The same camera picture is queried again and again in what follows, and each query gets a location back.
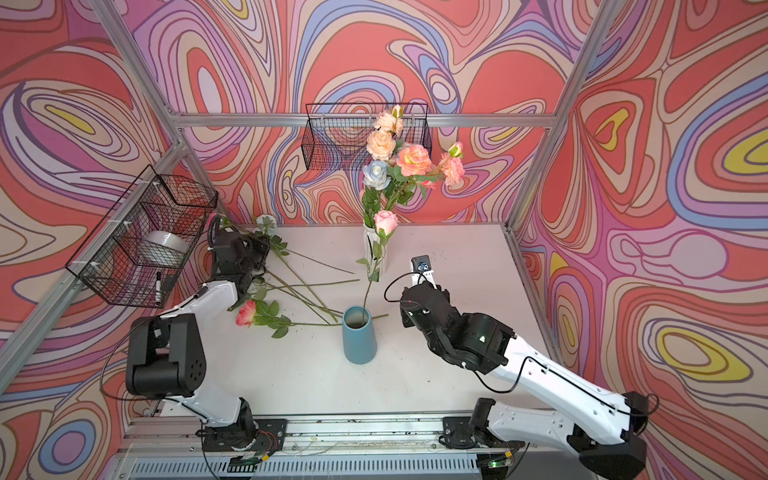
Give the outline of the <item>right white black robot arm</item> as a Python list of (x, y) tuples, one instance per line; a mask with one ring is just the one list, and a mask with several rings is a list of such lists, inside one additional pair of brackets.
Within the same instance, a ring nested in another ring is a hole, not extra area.
[(446, 363), (504, 380), (546, 404), (544, 410), (516, 409), (478, 399), (469, 426), (481, 445), (559, 449), (605, 479), (635, 479), (645, 469), (647, 445), (640, 435), (650, 415), (648, 396), (615, 393), (583, 379), (495, 318), (460, 313), (449, 292), (428, 281), (404, 289), (398, 304), (404, 326), (417, 328)]

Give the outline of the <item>white ribbed vase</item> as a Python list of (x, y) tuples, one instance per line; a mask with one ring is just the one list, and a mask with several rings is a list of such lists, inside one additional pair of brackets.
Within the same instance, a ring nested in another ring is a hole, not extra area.
[(364, 227), (363, 246), (367, 274), (372, 274), (375, 269), (383, 274), (387, 267), (386, 247), (374, 228)]

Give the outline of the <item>pink bud rose stem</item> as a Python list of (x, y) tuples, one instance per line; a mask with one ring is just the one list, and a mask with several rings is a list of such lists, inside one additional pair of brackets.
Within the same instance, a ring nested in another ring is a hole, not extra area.
[[(386, 253), (387, 253), (388, 243), (392, 238), (398, 225), (399, 225), (398, 216), (392, 211), (381, 210), (374, 216), (373, 228), (375, 229), (376, 233), (380, 236), (382, 243), (386, 247)], [(357, 262), (366, 268), (364, 256), (358, 259)], [(362, 301), (363, 307), (365, 308), (367, 307), (372, 286), (374, 283), (377, 283), (380, 280), (380, 277), (381, 277), (381, 274), (379, 273), (378, 269), (375, 269), (374, 272), (370, 275), (368, 275), (366, 271), (367, 287), (366, 287), (365, 294)]]

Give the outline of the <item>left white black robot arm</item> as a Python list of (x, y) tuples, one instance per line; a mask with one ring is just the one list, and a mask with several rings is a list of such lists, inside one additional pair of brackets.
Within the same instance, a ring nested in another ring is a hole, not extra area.
[(135, 321), (128, 335), (126, 388), (135, 396), (175, 403), (201, 422), (206, 451), (247, 451), (259, 435), (247, 400), (206, 378), (200, 323), (246, 298), (264, 271), (270, 240), (263, 233), (214, 228), (212, 277), (189, 298)]

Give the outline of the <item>large peach double rose stem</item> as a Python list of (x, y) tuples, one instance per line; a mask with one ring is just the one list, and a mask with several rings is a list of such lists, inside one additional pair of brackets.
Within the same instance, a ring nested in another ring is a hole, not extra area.
[(415, 194), (422, 197), (440, 184), (455, 187), (465, 177), (463, 164), (464, 145), (457, 141), (443, 152), (434, 163), (430, 153), (422, 145), (410, 145), (400, 150), (393, 166), (388, 168), (392, 186), (385, 189), (387, 210), (397, 205), (407, 205)]

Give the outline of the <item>teal ceramic vase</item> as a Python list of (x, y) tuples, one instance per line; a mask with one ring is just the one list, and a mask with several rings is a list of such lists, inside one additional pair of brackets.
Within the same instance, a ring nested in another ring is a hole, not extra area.
[(348, 361), (356, 365), (370, 362), (377, 353), (376, 334), (370, 311), (352, 306), (342, 317), (342, 342)]

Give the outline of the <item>cream peach rose stem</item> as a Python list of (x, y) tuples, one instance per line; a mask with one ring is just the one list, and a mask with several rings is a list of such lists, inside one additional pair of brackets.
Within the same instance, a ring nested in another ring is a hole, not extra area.
[(404, 130), (403, 115), (403, 106), (395, 105), (376, 117), (366, 140), (366, 150), (373, 160), (391, 162)]

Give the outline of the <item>white artificial rose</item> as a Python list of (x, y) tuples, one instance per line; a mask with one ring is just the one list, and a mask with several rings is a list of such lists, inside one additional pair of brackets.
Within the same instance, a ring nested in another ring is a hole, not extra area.
[(364, 192), (362, 196), (363, 219), (368, 228), (374, 227), (374, 216), (381, 209), (382, 192), (389, 186), (389, 165), (385, 161), (374, 160), (362, 170)]

